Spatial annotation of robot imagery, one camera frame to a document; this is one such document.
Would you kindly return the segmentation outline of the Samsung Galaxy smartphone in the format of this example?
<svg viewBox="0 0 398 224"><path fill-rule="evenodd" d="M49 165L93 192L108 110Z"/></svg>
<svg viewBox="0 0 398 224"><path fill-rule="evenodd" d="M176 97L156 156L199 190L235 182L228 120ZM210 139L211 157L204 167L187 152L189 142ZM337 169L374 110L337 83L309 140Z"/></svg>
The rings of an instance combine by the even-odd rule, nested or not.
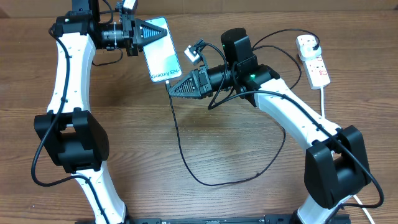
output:
<svg viewBox="0 0 398 224"><path fill-rule="evenodd" d="M171 32L165 17L148 19L146 22L167 31L165 37L144 46L149 76L152 82L162 82L177 78L182 74Z"/></svg>

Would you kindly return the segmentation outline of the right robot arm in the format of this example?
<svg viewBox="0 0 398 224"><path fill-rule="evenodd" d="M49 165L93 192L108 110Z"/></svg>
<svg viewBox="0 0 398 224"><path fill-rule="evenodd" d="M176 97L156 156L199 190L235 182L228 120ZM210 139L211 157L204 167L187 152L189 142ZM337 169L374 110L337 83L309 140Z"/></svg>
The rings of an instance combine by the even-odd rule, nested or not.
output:
<svg viewBox="0 0 398 224"><path fill-rule="evenodd" d="M304 183L308 198L288 223L340 222L338 211L349 199L374 182L363 135L354 126L341 128L311 109L286 85L280 75L259 64L246 30L234 28L221 35L223 64L210 68L199 40L185 54L200 68L192 70L174 85L167 85L169 97L211 98L210 108L219 105L221 90L231 90L229 100L242 98L273 117L305 153Z"/></svg>

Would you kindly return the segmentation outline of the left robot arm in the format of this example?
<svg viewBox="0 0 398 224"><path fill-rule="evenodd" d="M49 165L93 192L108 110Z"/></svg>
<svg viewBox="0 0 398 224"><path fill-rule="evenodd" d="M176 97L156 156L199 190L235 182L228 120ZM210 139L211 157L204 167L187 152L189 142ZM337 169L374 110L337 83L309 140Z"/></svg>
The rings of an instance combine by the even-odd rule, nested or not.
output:
<svg viewBox="0 0 398 224"><path fill-rule="evenodd" d="M119 1L109 13L118 13L120 22L102 22L98 1L73 1L71 11L49 29L57 43L58 64L47 112L34 119L38 148L79 183L95 223L132 223L109 174L108 135L91 114L89 92L98 49L136 56L167 35L166 29L135 18L136 8L135 1Z"/></svg>

